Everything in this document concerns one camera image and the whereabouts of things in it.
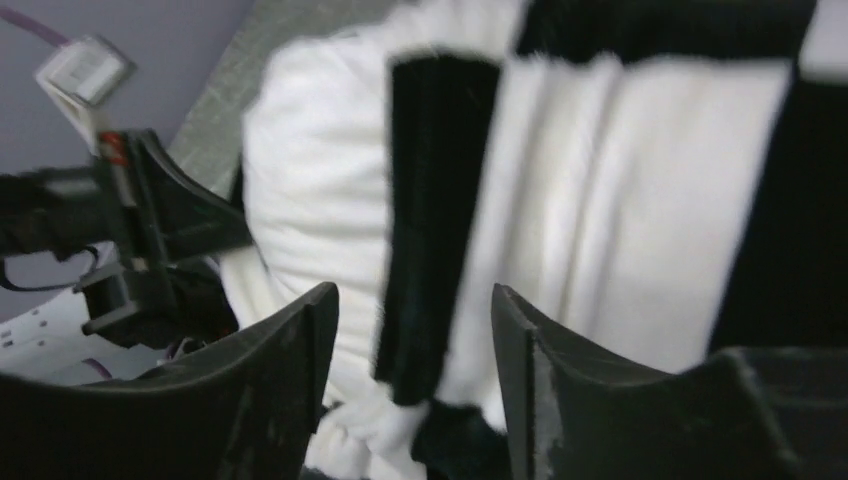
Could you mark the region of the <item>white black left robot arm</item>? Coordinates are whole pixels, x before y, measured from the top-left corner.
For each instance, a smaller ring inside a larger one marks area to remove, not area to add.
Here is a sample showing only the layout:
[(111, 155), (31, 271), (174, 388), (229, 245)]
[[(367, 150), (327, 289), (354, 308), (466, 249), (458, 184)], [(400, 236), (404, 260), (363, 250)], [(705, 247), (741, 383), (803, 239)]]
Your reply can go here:
[(78, 280), (1, 325), (1, 369), (46, 379), (139, 345), (174, 356), (238, 328), (212, 257), (251, 244), (242, 189), (187, 176), (152, 130), (104, 131), (82, 167), (1, 178), (1, 255), (87, 253)]

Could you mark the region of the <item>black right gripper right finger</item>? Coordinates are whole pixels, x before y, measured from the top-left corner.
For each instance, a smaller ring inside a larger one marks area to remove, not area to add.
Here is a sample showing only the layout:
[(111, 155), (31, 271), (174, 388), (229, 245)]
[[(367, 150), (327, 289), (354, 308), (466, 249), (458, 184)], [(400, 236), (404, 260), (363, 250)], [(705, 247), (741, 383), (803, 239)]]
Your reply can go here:
[(491, 300), (517, 479), (843, 479), (847, 354), (730, 348), (679, 374), (623, 358), (513, 289)]

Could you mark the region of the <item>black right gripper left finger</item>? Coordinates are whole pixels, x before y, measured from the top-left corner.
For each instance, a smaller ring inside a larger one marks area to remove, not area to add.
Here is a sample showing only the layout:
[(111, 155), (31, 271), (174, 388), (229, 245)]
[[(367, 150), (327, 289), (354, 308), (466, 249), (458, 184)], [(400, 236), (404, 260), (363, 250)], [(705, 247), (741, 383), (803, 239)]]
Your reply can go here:
[(134, 380), (1, 380), (5, 479), (296, 479), (321, 416), (339, 292)]

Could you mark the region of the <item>black white checkered pillowcase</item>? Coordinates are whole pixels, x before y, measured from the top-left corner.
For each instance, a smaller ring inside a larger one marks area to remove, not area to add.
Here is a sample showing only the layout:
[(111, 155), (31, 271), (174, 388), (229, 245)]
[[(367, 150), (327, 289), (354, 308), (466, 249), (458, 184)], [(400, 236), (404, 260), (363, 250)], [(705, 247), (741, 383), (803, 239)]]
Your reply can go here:
[(847, 354), (845, 2), (533, 1), (505, 52), (390, 67), (391, 409), (350, 427), (374, 451), (514, 477), (496, 285), (668, 374)]

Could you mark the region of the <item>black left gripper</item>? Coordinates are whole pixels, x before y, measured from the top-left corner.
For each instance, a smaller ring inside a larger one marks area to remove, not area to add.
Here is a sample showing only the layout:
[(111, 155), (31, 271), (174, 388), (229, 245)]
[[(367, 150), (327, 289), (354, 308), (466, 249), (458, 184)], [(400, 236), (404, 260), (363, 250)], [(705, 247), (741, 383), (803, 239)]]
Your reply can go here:
[(90, 316), (83, 334), (162, 349), (237, 331), (221, 283), (189, 265), (251, 245), (244, 210), (187, 176), (150, 129), (98, 140), (92, 175), (117, 259), (75, 288)]

